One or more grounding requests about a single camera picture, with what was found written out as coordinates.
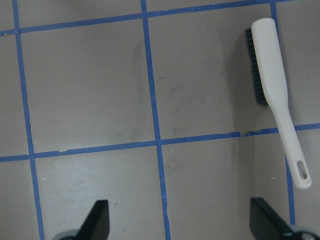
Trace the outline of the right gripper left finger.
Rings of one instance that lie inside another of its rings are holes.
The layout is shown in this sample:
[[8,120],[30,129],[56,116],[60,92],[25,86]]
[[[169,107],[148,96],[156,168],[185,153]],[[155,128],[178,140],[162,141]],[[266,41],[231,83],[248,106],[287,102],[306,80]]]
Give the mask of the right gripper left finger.
[[79,229],[60,232],[54,240],[107,240],[110,234],[110,213],[107,199],[97,200]]

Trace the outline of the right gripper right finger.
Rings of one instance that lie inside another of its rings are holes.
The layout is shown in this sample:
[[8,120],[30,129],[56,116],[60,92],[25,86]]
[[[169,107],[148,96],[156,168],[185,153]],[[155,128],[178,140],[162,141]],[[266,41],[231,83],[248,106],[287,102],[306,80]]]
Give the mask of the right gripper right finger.
[[249,228],[256,240],[318,240],[316,233],[289,226],[262,197],[250,199]]

